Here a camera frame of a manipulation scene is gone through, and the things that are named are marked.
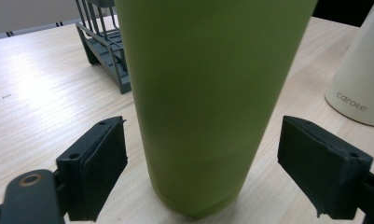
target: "white container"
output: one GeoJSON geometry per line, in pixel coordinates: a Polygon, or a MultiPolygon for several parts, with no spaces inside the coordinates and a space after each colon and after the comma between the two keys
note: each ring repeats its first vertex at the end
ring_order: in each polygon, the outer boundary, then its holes
{"type": "Polygon", "coordinates": [[[374,126],[374,5],[326,92],[350,119],[374,126]]]}

